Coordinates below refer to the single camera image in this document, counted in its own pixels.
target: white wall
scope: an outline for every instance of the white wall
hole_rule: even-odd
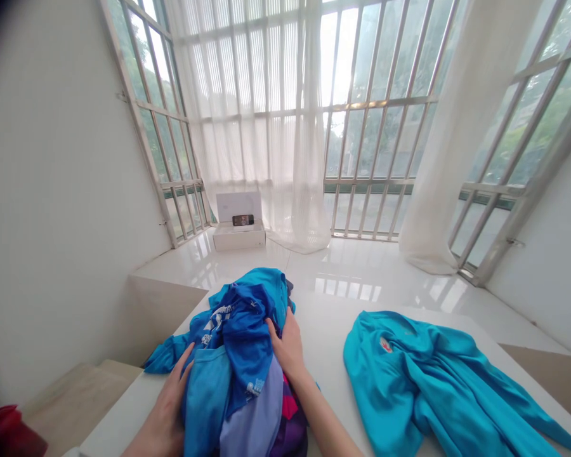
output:
[[[0,30],[0,404],[157,343],[127,276],[169,249],[95,0],[13,1]]]
[[[571,350],[571,155],[487,288]]]

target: white curtain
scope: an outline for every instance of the white curtain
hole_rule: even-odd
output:
[[[448,247],[457,198],[537,10],[535,0],[473,0],[468,6],[399,239],[404,258],[428,273],[457,271]]]
[[[174,52],[210,205],[259,190],[281,245],[325,248],[318,0],[175,0]]]

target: white box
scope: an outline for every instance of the white box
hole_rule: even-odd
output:
[[[266,244],[265,226],[262,224],[260,192],[236,192],[216,195],[218,227],[214,231],[217,251],[257,248]],[[254,215],[254,224],[235,227],[233,216]]]

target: white tabletop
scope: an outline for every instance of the white tabletop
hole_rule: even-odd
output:
[[[214,287],[197,305],[174,334],[186,333],[190,320],[209,309],[208,297],[217,292]],[[334,412],[353,440],[366,455],[373,455],[370,442],[355,403],[345,365],[343,347],[358,314],[363,311],[391,310],[411,319],[456,328],[469,333],[478,348],[521,386],[535,401],[571,434],[571,415],[560,406],[529,374],[527,374],[490,336],[469,317],[410,307],[392,307],[384,302],[360,301],[307,291],[292,292],[296,302],[296,318],[300,326],[305,364]],[[81,453],[88,457],[117,457],[125,450],[154,405],[165,376],[142,373],[119,401],[82,443]],[[309,455],[319,455],[310,436]],[[552,443],[562,455],[571,452]],[[419,455],[443,455],[434,437],[426,439]]]

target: window latch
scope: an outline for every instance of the window latch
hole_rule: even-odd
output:
[[[122,102],[129,103],[129,97],[125,95],[125,91],[117,92],[116,98],[118,98]]]
[[[526,246],[525,243],[523,243],[520,240],[517,240],[516,238],[506,238],[506,242],[510,245],[510,246],[516,246],[518,248],[524,248]]]

